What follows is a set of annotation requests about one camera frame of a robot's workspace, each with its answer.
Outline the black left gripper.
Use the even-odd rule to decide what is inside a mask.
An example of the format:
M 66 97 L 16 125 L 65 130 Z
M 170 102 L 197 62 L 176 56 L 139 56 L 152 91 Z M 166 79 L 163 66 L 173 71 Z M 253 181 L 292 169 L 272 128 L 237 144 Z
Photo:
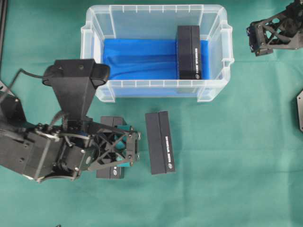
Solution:
M 102 117 L 101 123 L 68 121 L 56 116 L 50 124 L 37 125 L 35 133 L 46 139 L 35 181 L 74 181 L 84 171 L 96 171 L 99 178 L 114 168 L 131 167 L 139 159 L 139 132 L 122 117 Z

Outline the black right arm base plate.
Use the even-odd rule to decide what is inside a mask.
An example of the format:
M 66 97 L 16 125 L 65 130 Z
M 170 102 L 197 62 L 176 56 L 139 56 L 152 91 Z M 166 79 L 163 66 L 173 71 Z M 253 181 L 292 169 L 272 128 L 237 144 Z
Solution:
M 303 90 L 298 94 L 296 100 L 297 100 L 299 129 L 301 132 L 303 132 Z

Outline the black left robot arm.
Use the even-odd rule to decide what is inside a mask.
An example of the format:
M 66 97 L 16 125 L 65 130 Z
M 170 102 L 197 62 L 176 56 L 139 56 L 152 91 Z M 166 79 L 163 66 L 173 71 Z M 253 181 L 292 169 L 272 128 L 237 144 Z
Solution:
M 94 122 L 87 116 L 97 85 L 91 79 L 72 84 L 50 81 L 60 104 L 48 124 L 32 124 L 20 100 L 8 92 L 0 96 L 0 164 L 24 177 L 76 180 L 84 171 L 100 178 L 110 169 L 130 167 L 139 159 L 140 133 L 122 117 Z

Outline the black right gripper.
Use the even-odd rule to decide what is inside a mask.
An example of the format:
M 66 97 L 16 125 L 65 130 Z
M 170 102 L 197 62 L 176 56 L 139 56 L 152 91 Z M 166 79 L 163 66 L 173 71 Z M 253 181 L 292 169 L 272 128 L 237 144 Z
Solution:
M 274 49 L 303 47 L 303 2 L 295 0 L 284 11 L 253 21 L 246 28 L 250 51 L 256 56 L 272 54 Z

